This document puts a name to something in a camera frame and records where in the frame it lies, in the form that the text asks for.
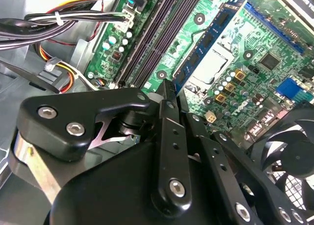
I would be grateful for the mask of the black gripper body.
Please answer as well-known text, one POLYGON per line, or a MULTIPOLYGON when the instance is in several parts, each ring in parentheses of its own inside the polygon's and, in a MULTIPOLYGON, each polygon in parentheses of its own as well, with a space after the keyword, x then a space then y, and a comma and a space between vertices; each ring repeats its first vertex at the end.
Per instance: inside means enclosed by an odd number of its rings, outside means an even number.
POLYGON ((47 225, 219 225, 201 160, 142 143, 71 179, 47 225))

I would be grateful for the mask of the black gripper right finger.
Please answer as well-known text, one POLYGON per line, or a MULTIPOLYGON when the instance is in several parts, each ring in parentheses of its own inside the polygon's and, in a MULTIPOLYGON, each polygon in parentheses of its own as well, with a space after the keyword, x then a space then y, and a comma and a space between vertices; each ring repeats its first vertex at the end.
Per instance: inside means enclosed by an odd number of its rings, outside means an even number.
POLYGON ((188 151, 200 156, 221 225, 306 225, 314 219, 314 109, 302 102, 248 151, 209 134, 179 95, 188 151))

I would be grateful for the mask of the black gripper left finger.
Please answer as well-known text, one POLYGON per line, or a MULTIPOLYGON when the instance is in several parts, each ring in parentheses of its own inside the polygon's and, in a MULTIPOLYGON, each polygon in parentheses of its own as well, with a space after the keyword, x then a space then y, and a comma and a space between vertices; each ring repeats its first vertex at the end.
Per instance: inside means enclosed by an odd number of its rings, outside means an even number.
POLYGON ((69 93, 24 100, 18 114, 18 152, 50 203, 69 176, 56 176, 39 155, 57 164, 81 161, 88 150, 139 135, 157 147, 152 201, 162 212, 185 212, 192 203, 185 129, 176 89, 164 80, 155 93, 138 88, 69 93))

